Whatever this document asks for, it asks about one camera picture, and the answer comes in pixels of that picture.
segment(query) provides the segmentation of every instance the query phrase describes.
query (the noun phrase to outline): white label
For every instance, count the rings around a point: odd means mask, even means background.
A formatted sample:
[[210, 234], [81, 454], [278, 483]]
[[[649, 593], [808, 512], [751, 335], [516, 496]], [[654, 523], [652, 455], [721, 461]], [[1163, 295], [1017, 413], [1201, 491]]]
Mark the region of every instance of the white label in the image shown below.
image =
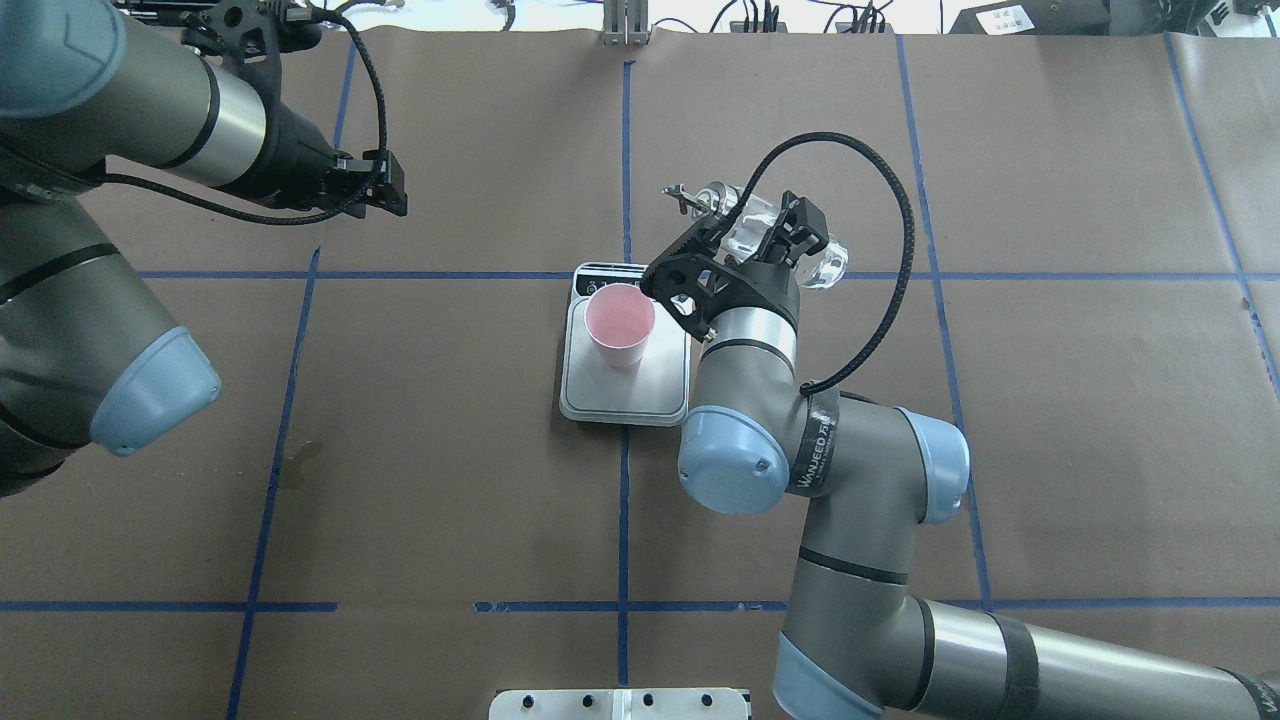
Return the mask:
[[1036, 26], [1032, 24], [1030, 17], [1027, 15], [1027, 10], [1024, 10], [1021, 5], [1010, 5], [1009, 8], [987, 10], [986, 13], [978, 13], [974, 17], [978, 18], [979, 23], [982, 23], [982, 29], [987, 31], [987, 35], [1011, 35], [1015, 32], [1023, 32], [1024, 29], [1036, 28]]

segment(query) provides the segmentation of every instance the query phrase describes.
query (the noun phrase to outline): black cable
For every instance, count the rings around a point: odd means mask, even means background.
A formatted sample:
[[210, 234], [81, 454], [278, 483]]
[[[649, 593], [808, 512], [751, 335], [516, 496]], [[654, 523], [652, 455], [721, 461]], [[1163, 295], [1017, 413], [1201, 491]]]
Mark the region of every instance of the black cable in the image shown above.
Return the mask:
[[[376, 3], [378, 0], [349, 0], [348, 3], [343, 4], [342, 8], [348, 8], [351, 5], [358, 5], [361, 3], [369, 3], [369, 1]], [[351, 35], [351, 42], [352, 45], [356, 46], [356, 51], [360, 53], [360, 60], [365, 65], [365, 72], [369, 73], [369, 83], [374, 88], [374, 102], [378, 105], [378, 152], [374, 156], [375, 172], [370, 172], [369, 177], [366, 177], [360, 183], [360, 187], [356, 188], [351, 193], [351, 196], [343, 200], [338, 206], [325, 210], [323, 213], [316, 213], [315, 215], [302, 215], [297, 218], [275, 218], [271, 215], [256, 215], [253, 213], [244, 213], [242, 210], [236, 210], [233, 208], [220, 205], [211, 200], [205, 200], [204, 197], [197, 197], [195, 195], [186, 193], [180, 190], [169, 187], [166, 184], [161, 184], [134, 176], [108, 173], [99, 179], [101, 179], [104, 183], [131, 184], [133, 187], [141, 187], [142, 190], [159, 192], [160, 195], [166, 195], [175, 200], [182, 200], [183, 202], [188, 202], [197, 208], [204, 208], [205, 210], [211, 210], [214, 213], [227, 215], [228, 218], [234, 218], [237, 220], [244, 220], [248, 223], [259, 223], [262, 225], [308, 225], [312, 223], [319, 223], [321, 220], [328, 220], [329, 218], [346, 213], [348, 208], [364, 200], [365, 193], [369, 192], [369, 188], [372, 187], [374, 182], [378, 179], [376, 168], [379, 168], [384, 161], [387, 161], [387, 99], [383, 96], [383, 85], [378, 79], [378, 72], [374, 69], [374, 59], [372, 56], [370, 56], [369, 49], [365, 47], [365, 41], [361, 40], [360, 31], [356, 29], [356, 26], [352, 24], [352, 22], [348, 20], [347, 18], [342, 17], [338, 13], [338, 10], [324, 10], [321, 8], [314, 8], [314, 10], [317, 13], [317, 18], [320, 20], [340, 24]]]
[[338, 13], [339, 15], [346, 15], [347, 10], [355, 8], [356, 5], [381, 5], [381, 4], [383, 0], [347, 0], [342, 5], [338, 5], [338, 9], [335, 9], [334, 13]]
[[855, 5], [841, 5], [841, 6], [836, 8], [831, 13], [829, 18], [827, 18], [827, 24], [822, 26], [822, 32], [823, 33], [826, 33], [826, 32], [828, 32], [831, 29], [831, 23], [836, 22], [836, 15], [838, 15], [841, 10], [852, 10], [854, 12], [854, 22], [855, 23], [858, 22], [858, 8]]
[[660, 20], [655, 20], [653, 23], [653, 27], [658, 27], [662, 23], [680, 23], [680, 24], [687, 27], [689, 29], [691, 29], [694, 32], [698, 32], [698, 28], [695, 28], [694, 26], [686, 23], [685, 20], [682, 20], [680, 18], [662, 18]]
[[872, 352], [876, 352], [876, 348], [879, 347], [879, 343], [884, 340], [888, 329], [893, 325], [893, 320], [897, 318], [897, 311], [902, 307], [902, 297], [906, 296], [906, 283], [911, 279], [911, 263], [915, 259], [915, 217], [911, 211], [911, 199], [906, 195], [906, 190], [902, 187], [902, 181], [897, 179], [897, 176], [893, 173], [893, 168], [890, 168], [888, 163], [886, 163], [884, 159], [881, 158], [879, 154], [876, 152], [876, 150], [873, 150], [869, 145], [856, 137], [850, 137], [838, 132], [806, 132], [782, 142], [773, 150], [769, 150], [769, 154], [760, 160], [755, 172], [751, 173], [751, 179], [746, 181], [746, 186], [742, 188], [741, 193], [739, 193], [737, 204], [733, 205], [733, 208], [728, 211], [728, 215], [721, 220], [719, 227], [726, 232], [733, 227], [733, 223], [736, 223], [739, 217], [742, 215], [742, 209], [746, 206], [746, 201], [751, 197], [755, 184], [760, 182], [760, 177], [764, 174], [764, 170], [768, 169], [769, 164], [772, 164], [778, 155], [782, 155], [797, 145], [805, 145], [809, 142], [835, 142], [837, 145], [844, 145], [845, 147], [852, 149], [863, 158], [870, 160], [872, 165], [879, 170], [881, 177], [884, 178], [884, 182], [888, 183], [890, 190], [893, 192], [893, 199], [897, 200], [897, 209], [902, 215], [902, 264], [897, 269], [897, 281], [893, 283], [893, 295], [890, 299], [888, 309], [884, 310], [884, 316], [881, 318], [879, 325], [876, 328], [876, 332], [872, 333], [867, 345], [864, 345], [863, 348], [859, 350], [844, 368], [837, 370], [836, 374], [822, 380], [820, 383], [805, 383], [800, 386], [800, 395], [803, 396], [810, 396], [840, 384], [845, 378], [851, 375], [854, 370], [861, 366], [861, 364], [872, 356]]
[[724, 6], [721, 8], [721, 12], [716, 13], [716, 19], [712, 20], [712, 28], [708, 29], [707, 32], [716, 32], [716, 26], [719, 24], [719, 19], [723, 18], [724, 13], [727, 13], [728, 9], [732, 8], [736, 3], [737, 3], [737, 0], [728, 0], [728, 3], [724, 3]]
[[840, 397], [847, 400], [856, 400], [858, 402], [867, 402], [869, 405], [879, 405], [879, 402], [876, 402], [874, 400], [867, 397], [865, 395], [858, 395], [856, 392], [849, 392], [847, 389], [840, 391]]

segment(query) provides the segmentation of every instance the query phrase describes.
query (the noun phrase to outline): blue tape line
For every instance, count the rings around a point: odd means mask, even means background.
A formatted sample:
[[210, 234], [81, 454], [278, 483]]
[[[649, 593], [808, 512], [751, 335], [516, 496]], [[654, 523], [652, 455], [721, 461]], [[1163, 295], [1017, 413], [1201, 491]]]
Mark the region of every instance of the blue tape line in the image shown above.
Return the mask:
[[[305, 281], [302, 270], [145, 270], [138, 273], [145, 279], [175, 281]], [[573, 273], [550, 270], [321, 270], [319, 279], [334, 281], [567, 281]], [[844, 281], [892, 281], [896, 272], [890, 270], [850, 270]], [[913, 279], [941, 281], [1116, 281], [1116, 282], [1216, 282], [1235, 281], [1235, 273], [1047, 273], [1047, 272], [941, 272], [918, 270]], [[1276, 282], [1280, 273], [1244, 273], [1249, 282]]]
[[632, 612], [786, 612], [780, 600], [632, 602]]
[[[0, 612], [244, 612], [243, 602], [0, 600]], [[337, 602], [264, 602], [259, 612], [337, 612]]]
[[[955, 424], [964, 432], [964, 409], [960, 405], [960, 380], [956, 378], [956, 361], [951, 350], [951, 328], [947, 323], [946, 300], [942, 296], [942, 279], [938, 269], [938, 249], [933, 241], [933, 218], [929, 215], [929, 196], [924, 190], [924, 163], [920, 156], [920, 137], [915, 126], [915, 106], [911, 101], [911, 79], [906, 67], [906, 45], [902, 36], [897, 40], [897, 68], [902, 76], [902, 101], [906, 104], [906, 127], [911, 138], [911, 158], [915, 160], [915, 182], [920, 195], [920, 219], [924, 223], [924, 234], [928, 240], [929, 268], [933, 270], [933, 302], [938, 315], [938, 328], [942, 333], [942, 356], [947, 366], [947, 388], [951, 392], [951, 413]], [[978, 569], [978, 591], [982, 593], [984, 605], [991, 603], [991, 578], [987, 573], [987, 550], [982, 539], [982, 521], [978, 515], [978, 495], [973, 488], [973, 478], [969, 478], [969, 532], [973, 536], [973, 555]]]
[[[919, 278], [920, 273], [911, 273], [913, 278]], [[893, 281], [897, 279], [896, 272], [881, 272], [881, 270], [850, 270], [841, 275], [841, 281]]]
[[1204, 147], [1201, 145], [1199, 131], [1196, 129], [1196, 119], [1192, 118], [1190, 104], [1187, 102], [1187, 90], [1183, 85], [1183, 73], [1178, 67], [1178, 53], [1174, 50], [1172, 35], [1165, 33], [1165, 50], [1169, 53], [1169, 69], [1174, 74], [1174, 91], [1178, 95], [1178, 105], [1183, 110], [1183, 120], [1187, 122], [1187, 132], [1192, 138], [1192, 147], [1196, 150], [1196, 161], [1199, 163], [1201, 174], [1204, 176], [1204, 184], [1208, 187], [1210, 199], [1213, 201], [1213, 214], [1217, 224], [1222, 229], [1222, 238], [1226, 241], [1228, 254], [1231, 256], [1231, 266], [1235, 269], [1235, 278], [1240, 283], [1240, 292], [1249, 305], [1249, 323], [1253, 325], [1253, 336], [1257, 338], [1258, 348], [1262, 351], [1262, 360], [1267, 366], [1267, 378], [1271, 380], [1271, 392], [1280, 400], [1280, 373], [1276, 372], [1275, 355], [1271, 352], [1271, 343], [1267, 333], [1262, 329], [1262, 320], [1258, 318], [1258, 305], [1253, 301], [1253, 290], [1244, 274], [1244, 264], [1240, 261], [1240, 251], [1235, 245], [1235, 236], [1231, 225], [1226, 222], [1226, 213], [1222, 210], [1222, 199], [1217, 192], [1217, 183], [1213, 182], [1213, 173], [1208, 168], [1204, 158]]
[[236, 674], [232, 678], [232, 691], [227, 701], [227, 720], [234, 720], [239, 712], [241, 688], [244, 684], [244, 667], [248, 664], [250, 639], [253, 635], [253, 615], [259, 591], [262, 587], [262, 568], [266, 565], [266, 547], [271, 537], [271, 519], [275, 515], [275, 493], [280, 486], [280, 469], [284, 465], [284, 442], [289, 434], [289, 420], [293, 416], [293, 395], [298, 383], [298, 360], [302, 357], [302, 343], [307, 334], [307, 319], [311, 315], [311, 297], [315, 293], [316, 274], [320, 268], [320, 249], [311, 254], [311, 266], [307, 270], [307, 287], [302, 292], [302, 310], [298, 313], [298, 332], [293, 338], [293, 357], [289, 361], [289, 379], [284, 388], [284, 407], [280, 411], [280, 429], [275, 436], [275, 455], [271, 460], [271, 475], [266, 484], [266, 501], [262, 503], [262, 527], [257, 533], [257, 551], [253, 556], [253, 574], [248, 584], [248, 601], [244, 609], [244, 624], [241, 628], [241, 644], [236, 655]]
[[0, 612], [244, 612], [243, 602], [6, 600]]
[[618, 603], [607, 601], [477, 602], [475, 611], [489, 612], [617, 612]]
[[342, 147], [342, 129], [347, 124], [347, 99], [351, 97], [351, 74], [356, 69], [356, 44], [347, 50], [347, 73], [342, 78], [342, 96], [338, 99], [338, 119], [333, 123], [333, 146]]
[[618, 687], [631, 682], [627, 647], [631, 603], [631, 428], [622, 425], [622, 462], [618, 471]]
[[253, 612], [337, 612], [337, 602], [259, 602]]
[[573, 273], [552, 273], [540, 270], [325, 270], [319, 273], [323, 281], [567, 281]]
[[[302, 270], [147, 270], [159, 281], [305, 281]], [[573, 273], [544, 270], [321, 270], [319, 279], [335, 281], [567, 281]]]
[[622, 261], [631, 261], [631, 65], [622, 63]]
[[937, 273], [942, 281], [1234, 281], [1233, 273]]
[[298, 270], [147, 270], [138, 277], [151, 281], [302, 281]]
[[997, 600], [996, 610], [1124, 610], [1280, 607], [1280, 597], [1115, 597]]
[[[1124, 609], [1271, 609], [1280, 597], [1066, 597], [1030, 600], [940, 600], [964, 610], [1124, 610]], [[477, 602], [476, 612], [616, 612], [618, 603], [599, 602]], [[630, 612], [786, 612], [781, 600], [634, 601]]]

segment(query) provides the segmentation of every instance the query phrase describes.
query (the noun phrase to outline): white scale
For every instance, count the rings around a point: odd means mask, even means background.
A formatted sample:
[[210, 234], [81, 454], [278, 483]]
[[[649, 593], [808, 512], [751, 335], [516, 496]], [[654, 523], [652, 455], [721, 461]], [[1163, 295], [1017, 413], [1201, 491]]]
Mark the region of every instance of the white scale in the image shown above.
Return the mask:
[[689, 336], [662, 306], [644, 356], [630, 368], [611, 368], [586, 333], [586, 301], [611, 283], [639, 284], [644, 265], [584, 263], [573, 270], [564, 318], [561, 413], [570, 420], [673, 427], [689, 411]]

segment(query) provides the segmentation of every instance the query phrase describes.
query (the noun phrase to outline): pink cup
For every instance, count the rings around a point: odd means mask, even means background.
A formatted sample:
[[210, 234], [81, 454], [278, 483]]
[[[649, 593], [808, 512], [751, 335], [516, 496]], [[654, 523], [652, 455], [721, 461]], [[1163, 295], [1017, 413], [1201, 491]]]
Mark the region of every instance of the pink cup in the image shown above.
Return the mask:
[[607, 284], [586, 301], [586, 332], [604, 361], [614, 368], [640, 361], [653, 323], [653, 301], [634, 284]]

